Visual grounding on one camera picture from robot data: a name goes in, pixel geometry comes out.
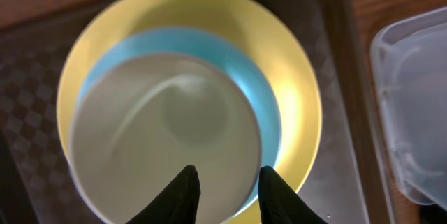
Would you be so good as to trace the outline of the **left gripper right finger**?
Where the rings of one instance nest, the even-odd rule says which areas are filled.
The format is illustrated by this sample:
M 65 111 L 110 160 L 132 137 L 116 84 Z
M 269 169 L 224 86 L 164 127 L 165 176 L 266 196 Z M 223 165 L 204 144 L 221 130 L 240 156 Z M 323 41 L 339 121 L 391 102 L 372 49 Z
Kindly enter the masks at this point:
M 258 201 L 262 224 L 327 224 L 300 199 L 273 167 L 260 169 Z

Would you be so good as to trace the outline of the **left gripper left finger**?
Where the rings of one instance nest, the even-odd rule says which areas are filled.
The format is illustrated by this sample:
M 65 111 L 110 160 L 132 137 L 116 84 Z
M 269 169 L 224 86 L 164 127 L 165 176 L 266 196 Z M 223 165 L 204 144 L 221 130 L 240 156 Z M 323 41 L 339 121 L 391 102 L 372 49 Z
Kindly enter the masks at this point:
M 199 199 L 198 172 L 187 165 L 127 224 L 195 224 Z

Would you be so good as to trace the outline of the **white cup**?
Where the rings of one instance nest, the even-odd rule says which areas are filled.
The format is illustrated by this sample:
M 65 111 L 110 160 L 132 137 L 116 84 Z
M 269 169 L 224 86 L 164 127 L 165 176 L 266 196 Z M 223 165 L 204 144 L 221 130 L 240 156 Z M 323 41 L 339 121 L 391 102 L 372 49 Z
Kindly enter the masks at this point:
M 187 165 L 198 223 L 224 223 L 251 197 L 261 134 L 242 91 L 184 54 L 151 54 L 104 75 L 78 104 L 68 141 L 75 185 L 105 223 L 125 223 Z

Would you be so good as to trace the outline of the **light blue bowl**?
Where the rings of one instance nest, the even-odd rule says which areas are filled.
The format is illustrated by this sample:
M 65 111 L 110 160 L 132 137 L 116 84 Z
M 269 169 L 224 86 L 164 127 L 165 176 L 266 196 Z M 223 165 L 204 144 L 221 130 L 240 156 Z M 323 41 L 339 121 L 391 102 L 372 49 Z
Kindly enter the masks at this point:
M 277 162 L 281 143 L 281 119 L 270 84 L 260 69 L 244 53 L 227 40 L 204 31 L 170 27 L 139 33 L 119 42 L 90 70 L 80 90 L 78 104 L 114 67 L 125 61 L 151 54 L 184 54 L 210 64 L 226 75 L 242 91 L 254 111 L 261 134 L 260 167 L 274 165 Z M 257 188 L 256 179 L 251 197 L 234 216 L 244 211 L 256 199 Z

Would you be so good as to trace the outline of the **clear plastic container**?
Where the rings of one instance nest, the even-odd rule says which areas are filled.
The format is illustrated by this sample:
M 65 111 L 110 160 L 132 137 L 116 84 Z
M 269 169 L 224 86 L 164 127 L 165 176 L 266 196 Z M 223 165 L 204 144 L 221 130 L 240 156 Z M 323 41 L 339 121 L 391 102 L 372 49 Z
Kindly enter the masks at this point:
M 446 208 L 446 8 L 384 27 L 370 59 L 397 187 Z

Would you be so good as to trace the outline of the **yellow plate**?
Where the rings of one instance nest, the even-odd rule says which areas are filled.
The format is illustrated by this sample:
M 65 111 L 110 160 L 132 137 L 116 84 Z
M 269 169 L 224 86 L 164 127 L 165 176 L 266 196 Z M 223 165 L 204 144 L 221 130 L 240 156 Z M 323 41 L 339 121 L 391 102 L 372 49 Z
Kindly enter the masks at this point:
M 313 68 L 291 31 L 253 0 L 118 0 L 80 34 L 64 65 L 57 123 L 68 159 L 68 141 L 84 81 L 94 64 L 119 42 L 170 27 L 196 29 L 227 40 L 264 74 L 276 98 L 281 143 L 273 167 L 297 192 L 314 163 L 322 129 L 321 97 Z M 256 199 L 224 223 L 259 223 Z

